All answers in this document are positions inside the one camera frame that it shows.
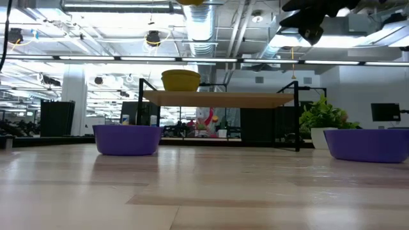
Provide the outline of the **long ceiling light bar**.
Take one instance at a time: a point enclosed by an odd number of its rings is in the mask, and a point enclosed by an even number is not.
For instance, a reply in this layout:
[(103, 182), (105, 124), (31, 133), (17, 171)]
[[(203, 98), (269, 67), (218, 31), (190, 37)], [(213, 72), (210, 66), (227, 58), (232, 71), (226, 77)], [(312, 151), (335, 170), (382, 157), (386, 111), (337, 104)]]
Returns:
[(384, 66), (409, 67), (409, 62), (397, 61), (344, 61), (344, 60), (304, 60), (304, 59), (251, 59), (217, 57), (159, 57), (159, 56), (44, 56), (7, 55), (5, 60), (22, 61), (77, 61), (81, 63), (224, 63), (224, 64), (268, 64), (268, 65), (339, 65), (339, 66)]

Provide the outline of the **green leafy plant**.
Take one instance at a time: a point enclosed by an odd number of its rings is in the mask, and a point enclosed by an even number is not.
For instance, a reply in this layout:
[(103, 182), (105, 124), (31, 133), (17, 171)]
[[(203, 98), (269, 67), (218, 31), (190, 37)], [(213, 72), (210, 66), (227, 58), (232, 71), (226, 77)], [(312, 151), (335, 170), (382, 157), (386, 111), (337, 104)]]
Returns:
[(310, 108), (304, 107), (304, 112), (299, 118), (301, 128), (337, 128), (337, 129), (357, 129), (359, 122), (348, 121), (348, 114), (345, 110), (334, 107), (327, 102), (324, 95), (320, 96), (317, 102), (310, 104)]

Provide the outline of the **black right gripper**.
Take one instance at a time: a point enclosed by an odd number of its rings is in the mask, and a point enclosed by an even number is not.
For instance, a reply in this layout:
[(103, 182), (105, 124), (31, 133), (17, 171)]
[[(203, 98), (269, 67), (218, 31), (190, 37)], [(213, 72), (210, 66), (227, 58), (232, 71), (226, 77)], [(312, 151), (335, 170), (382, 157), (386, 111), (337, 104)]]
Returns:
[(280, 21), (282, 27), (297, 28), (299, 35), (310, 45), (319, 42), (323, 35), (323, 28), (320, 26), (323, 17), (336, 17), (339, 10), (347, 8), (354, 9), (361, 0), (289, 0), (282, 6), (284, 12), (295, 10), (306, 10), (315, 8), (320, 13), (314, 11), (299, 11), (290, 17)]

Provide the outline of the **white building column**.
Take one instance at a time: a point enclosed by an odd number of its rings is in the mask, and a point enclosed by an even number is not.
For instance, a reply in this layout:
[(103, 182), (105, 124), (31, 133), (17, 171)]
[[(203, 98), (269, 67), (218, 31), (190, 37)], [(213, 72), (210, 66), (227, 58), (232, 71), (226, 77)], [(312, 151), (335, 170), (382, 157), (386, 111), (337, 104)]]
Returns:
[(74, 102), (71, 135), (83, 136), (86, 119), (88, 83), (82, 65), (66, 64), (63, 74), (61, 100)]

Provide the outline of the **wooden shelf with black frame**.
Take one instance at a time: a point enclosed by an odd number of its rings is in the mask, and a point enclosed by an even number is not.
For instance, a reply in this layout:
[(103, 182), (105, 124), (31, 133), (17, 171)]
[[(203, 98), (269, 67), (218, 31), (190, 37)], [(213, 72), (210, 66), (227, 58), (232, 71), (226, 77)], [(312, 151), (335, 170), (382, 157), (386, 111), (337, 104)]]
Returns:
[(159, 91), (146, 79), (139, 79), (136, 124), (141, 125), (143, 100), (147, 99), (157, 106), (157, 123), (160, 122), (160, 108), (170, 107), (220, 107), (244, 109), (274, 109), (290, 101), (293, 102), (295, 142), (292, 147), (296, 152), (301, 149), (299, 122), (299, 91), (310, 90), (308, 86), (299, 86), (293, 80), (276, 93), (232, 93), (232, 92), (192, 92)]

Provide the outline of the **low black cabinet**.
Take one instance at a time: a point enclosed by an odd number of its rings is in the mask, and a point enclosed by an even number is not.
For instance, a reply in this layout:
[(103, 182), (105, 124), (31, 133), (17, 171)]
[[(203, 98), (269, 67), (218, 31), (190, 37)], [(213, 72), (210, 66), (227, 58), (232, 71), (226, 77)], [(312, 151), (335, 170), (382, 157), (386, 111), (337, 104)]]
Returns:
[(295, 142), (295, 108), (240, 109), (243, 142)]

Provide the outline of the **black rig frame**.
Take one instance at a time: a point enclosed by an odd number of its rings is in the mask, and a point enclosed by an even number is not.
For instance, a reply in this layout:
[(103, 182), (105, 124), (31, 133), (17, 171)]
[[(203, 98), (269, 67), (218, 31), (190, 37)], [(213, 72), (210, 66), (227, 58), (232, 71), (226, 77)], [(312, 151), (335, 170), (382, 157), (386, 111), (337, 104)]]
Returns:
[[(55, 146), (67, 144), (94, 144), (94, 137), (16, 137), (13, 140), (14, 148), (34, 146)], [(201, 139), (201, 138), (170, 138), (160, 140), (164, 146), (222, 146), (222, 147), (255, 147), (255, 148), (295, 148), (293, 142), (243, 142), (239, 139)]]

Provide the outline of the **blue-purple plastic bowl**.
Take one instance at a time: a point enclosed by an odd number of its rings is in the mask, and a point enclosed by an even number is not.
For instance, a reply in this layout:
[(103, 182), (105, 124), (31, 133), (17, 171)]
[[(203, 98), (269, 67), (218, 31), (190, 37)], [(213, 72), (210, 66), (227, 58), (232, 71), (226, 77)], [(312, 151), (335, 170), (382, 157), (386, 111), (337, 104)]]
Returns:
[(409, 129), (326, 130), (324, 135), (338, 160), (398, 164), (409, 157)]
[(96, 148), (103, 155), (145, 156), (157, 151), (162, 128), (139, 125), (93, 125)]

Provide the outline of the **black wall monitor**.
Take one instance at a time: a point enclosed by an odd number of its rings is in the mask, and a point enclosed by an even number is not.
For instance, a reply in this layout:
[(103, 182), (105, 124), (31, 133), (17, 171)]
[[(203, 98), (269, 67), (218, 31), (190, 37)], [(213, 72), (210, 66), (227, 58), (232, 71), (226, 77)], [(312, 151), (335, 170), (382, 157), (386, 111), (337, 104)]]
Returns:
[(401, 121), (401, 115), (409, 110), (401, 110), (398, 103), (372, 103), (371, 114), (373, 121)]

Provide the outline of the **tall black cabinet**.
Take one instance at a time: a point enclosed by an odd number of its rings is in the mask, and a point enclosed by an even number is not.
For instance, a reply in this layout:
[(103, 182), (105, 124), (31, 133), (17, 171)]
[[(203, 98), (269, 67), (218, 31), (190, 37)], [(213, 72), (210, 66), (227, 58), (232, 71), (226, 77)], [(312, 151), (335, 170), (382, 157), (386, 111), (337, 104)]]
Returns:
[(40, 137), (71, 135), (75, 102), (41, 101)]

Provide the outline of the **silver ceiling air duct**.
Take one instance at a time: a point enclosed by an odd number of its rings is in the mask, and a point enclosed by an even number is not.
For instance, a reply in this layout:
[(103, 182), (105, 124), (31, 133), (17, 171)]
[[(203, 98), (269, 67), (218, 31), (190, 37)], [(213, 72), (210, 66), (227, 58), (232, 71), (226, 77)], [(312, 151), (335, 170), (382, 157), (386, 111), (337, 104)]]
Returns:
[(214, 5), (184, 6), (185, 24), (190, 51), (194, 57), (212, 57), (215, 45), (211, 42), (215, 33)]

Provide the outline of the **person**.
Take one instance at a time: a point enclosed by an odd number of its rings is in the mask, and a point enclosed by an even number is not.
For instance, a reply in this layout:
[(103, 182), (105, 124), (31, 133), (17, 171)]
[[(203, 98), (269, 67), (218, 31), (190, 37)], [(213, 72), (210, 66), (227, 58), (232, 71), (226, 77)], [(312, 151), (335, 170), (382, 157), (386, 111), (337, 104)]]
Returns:
[(215, 114), (213, 107), (197, 107), (195, 137), (217, 138), (216, 124), (219, 117)]

